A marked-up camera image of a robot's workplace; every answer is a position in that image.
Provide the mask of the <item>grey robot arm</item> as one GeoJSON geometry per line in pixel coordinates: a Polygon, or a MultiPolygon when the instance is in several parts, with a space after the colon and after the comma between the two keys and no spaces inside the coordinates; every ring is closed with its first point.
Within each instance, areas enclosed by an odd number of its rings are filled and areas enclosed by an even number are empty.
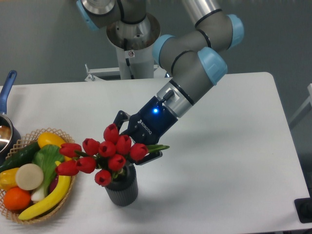
{"type": "Polygon", "coordinates": [[[171,77],[138,113],[120,111],[114,123],[135,143],[155,145],[179,118],[227,73],[219,52],[244,38],[236,15],[227,15],[215,0],[185,0],[194,31],[182,37],[162,35],[158,21],[146,11],[144,0],[78,0],[77,7],[92,30],[106,28],[116,48],[120,76],[153,76],[157,63],[171,77]]]}

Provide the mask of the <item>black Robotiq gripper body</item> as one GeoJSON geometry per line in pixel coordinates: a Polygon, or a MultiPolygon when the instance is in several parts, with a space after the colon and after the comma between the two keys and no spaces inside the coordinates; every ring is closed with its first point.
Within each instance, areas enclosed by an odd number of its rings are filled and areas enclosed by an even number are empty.
{"type": "Polygon", "coordinates": [[[158,98],[153,97],[138,113],[130,116],[128,127],[122,133],[135,143],[155,145],[176,122],[177,118],[169,109],[161,106],[158,98]]]}

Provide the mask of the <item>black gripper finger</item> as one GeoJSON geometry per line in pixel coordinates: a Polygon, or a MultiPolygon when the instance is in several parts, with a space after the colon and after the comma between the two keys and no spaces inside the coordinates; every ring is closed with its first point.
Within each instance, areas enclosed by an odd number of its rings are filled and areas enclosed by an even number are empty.
{"type": "Polygon", "coordinates": [[[136,161],[135,162],[135,165],[143,165],[143,164],[146,164],[146,163],[149,163],[153,160],[156,160],[160,157],[163,156],[163,153],[162,151],[158,151],[158,152],[154,152],[154,153],[149,153],[147,156],[145,156],[143,159],[139,160],[139,161],[136,161]]]}
{"type": "Polygon", "coordinates": [[[130,120],[130,117],[131,117],[131,115],[129,115],[128,113],[124,112],[123,110],[120,110],[117,113],[117,115],[116,115],[116,117],[114,119],[113,124],[116,125],[116,127],[117,127],[117,129],[118,129],[120,134],[128,134],[129,133],[128,128],[126,130],[124,130],[123,132],[121,132],[120,129],[121,129],[121,127],[122,127],[124,122],[128,122],[130,120]]]}

